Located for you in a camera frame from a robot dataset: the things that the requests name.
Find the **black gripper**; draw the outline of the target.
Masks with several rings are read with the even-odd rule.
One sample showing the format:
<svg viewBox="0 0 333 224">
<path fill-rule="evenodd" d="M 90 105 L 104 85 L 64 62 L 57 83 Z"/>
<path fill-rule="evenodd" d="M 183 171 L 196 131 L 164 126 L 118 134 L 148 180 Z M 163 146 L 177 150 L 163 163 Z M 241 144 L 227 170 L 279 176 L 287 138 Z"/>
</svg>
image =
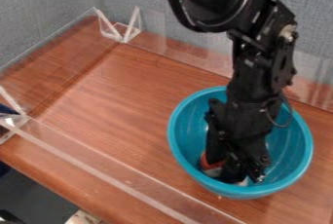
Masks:
<svg viewBox="0 0 333 224">
<path fill-rule="evenodd" d="M 264 137 L 271 132 L 282 100 L 274 96 L 262 102 L 208 99 L 205 160 L 209 165 L 224 164 L 219 180 L 233 184 L 250 178 L 263 182 L 270 155 Z"/>
</svg>

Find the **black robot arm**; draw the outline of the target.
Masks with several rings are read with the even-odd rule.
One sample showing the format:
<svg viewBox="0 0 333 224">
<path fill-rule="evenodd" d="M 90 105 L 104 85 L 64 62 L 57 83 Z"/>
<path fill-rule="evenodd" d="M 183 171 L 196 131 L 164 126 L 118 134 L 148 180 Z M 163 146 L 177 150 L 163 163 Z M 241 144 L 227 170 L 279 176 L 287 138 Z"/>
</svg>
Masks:
<svg viewBox="0 0 333 224">
<path fill-rule="evenodd" d="M 180 24 L 232 41 L 225 100 L 211 98 L 201 171 L 224 183 L 260 182 L 270 165 L 264 138 L 292 84 L 295 15 L 279 0 L 167 0 Z"/>
</svg>

